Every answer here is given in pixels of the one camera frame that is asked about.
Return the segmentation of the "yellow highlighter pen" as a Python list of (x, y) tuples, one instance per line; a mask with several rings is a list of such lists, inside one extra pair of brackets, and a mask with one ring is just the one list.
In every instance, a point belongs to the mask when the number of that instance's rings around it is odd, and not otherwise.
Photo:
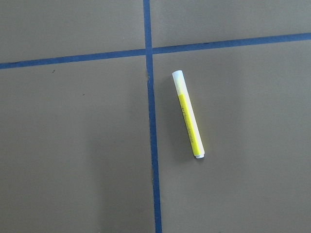
[(204, 158), (205, 150), (198, 130), (183, 71), (177, 70), (172, 73), (172, 76), (193, 155), (197, 159)]

